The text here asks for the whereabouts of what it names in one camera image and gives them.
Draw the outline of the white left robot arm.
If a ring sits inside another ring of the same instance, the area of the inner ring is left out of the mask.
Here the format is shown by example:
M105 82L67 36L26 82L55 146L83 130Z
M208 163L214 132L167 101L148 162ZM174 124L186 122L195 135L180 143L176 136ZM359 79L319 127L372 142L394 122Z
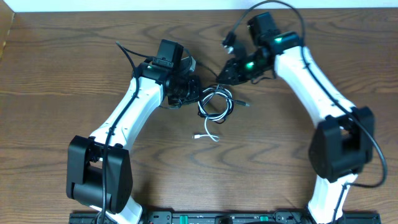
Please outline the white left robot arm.
M152 112L168 103L179 109L200 98L201 84L188 50L161 40L155 56L132 65L126 94L107 120L87 138L75 136L68 146L66 195L94 208L95 215L71 217L72 223L139 223L142 206L131 196L130 151Z

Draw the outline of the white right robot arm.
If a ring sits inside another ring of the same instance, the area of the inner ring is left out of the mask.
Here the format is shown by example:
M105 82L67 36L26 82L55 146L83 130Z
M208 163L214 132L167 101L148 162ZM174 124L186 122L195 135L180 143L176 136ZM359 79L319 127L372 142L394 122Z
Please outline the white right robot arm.
M357 108L333 86L313 60L304 34L282 33L268 12L253 17L247 26L256 51L246 52L235 24L222 42L234 56L217 81L239 85L270 70L288 84L315 127L308 156L317 179L307 210L314 223L335 223L343 216L348 190L373 158L374 115L368 107Z

